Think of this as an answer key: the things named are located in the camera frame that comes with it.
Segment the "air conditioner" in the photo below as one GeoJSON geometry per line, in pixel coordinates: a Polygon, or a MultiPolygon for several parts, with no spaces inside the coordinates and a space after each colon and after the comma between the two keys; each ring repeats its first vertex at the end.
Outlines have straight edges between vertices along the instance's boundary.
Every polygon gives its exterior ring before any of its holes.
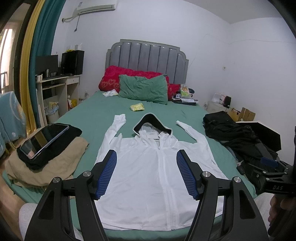
{"type": "Polygon", "coordinates": [[[82,1],[77,7],[78,14],[89,12],[115,10],[117,0],[88,0],[82,1]]]}

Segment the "jacket sleeve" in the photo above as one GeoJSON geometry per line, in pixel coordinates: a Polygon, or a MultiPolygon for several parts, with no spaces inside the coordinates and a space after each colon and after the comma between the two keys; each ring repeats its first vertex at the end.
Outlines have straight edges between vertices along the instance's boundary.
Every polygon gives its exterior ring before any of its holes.
{"type": "Polygon", "coordinates": [[[126,115],[116,115],[114,117],[113,124],[108,128],[105,133],[102,145],[98,151],[98,155],[96,157],[96,162],[103,161],[104,157],[107,155],[108,151],[110,150],[110,143],[119,131],[119,129],[126,123],[126,115]]]}
{"type": "Polygon", "coordinates": [[[183,122],[177,121],[177,125],[182,127],[193,139],[195,139],[201,150],[207,151],[212,162],[217,165],[206,137],[183,122]]]}

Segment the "hand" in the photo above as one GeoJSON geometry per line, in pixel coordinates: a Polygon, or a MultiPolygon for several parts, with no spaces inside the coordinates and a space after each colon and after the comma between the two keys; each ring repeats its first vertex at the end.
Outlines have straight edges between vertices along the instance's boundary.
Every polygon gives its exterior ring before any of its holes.
{"type": "Polygon", "coordinates": [[[269,210],[269,218],[268,221],[271,223],[275,220],[276,216],[278,215],[279,208],[284,210],[292,209],[293,205],[293,198],[284,198],[279,200],[276,195],[272,197],[270,200],[270,210],[269,210]]]}

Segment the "metal screw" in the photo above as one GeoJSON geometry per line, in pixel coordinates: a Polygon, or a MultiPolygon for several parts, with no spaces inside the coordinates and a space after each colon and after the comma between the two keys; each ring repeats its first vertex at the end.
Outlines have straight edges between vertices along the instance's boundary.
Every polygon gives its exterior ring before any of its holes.
{"type": "Polygon", "coordinates": [[[59,177],[55,177],[55,178],[52,180],[52,182],[53,182],[53,183],[58,183],[60,180],[61,180],[61,179],[60,179],[59,177]]]}
{"type": "Polygon", "coordinates": [[[210,173],[210,172],[203,172],[202,175],[203,175],[204,177],[209,177],[209,176],[211,175],[211,173],[210,173]]]}
{"type": "Polygon", "coordinates": [[[239,177],[235,177],[233,180],[234,180],[236,183],[240,183],[240,182],[242,181],[239,177]]]}
{"type": "Polygon", "coordinates": [[[83,173],[83,176],[89,177],[91,175],[91,171],[86,171],[83,173]]]}

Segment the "wooden floor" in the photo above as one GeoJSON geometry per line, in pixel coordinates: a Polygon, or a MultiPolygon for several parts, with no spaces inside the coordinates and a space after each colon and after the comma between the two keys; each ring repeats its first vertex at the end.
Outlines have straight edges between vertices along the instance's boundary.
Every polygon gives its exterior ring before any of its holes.
{"type": "Polygon", "coordinates": [[[12,231],[19,237],[19,239],[22,240],[18,215],[20,208],[25,204],[25,202],[17,195],[13,194],[13,191],[2,178],[2,172],[5,169],[4,162],[8,158],[7,156],[5,157],[5,155],[6,154],[0,158],[0,213],[12,231]]]}

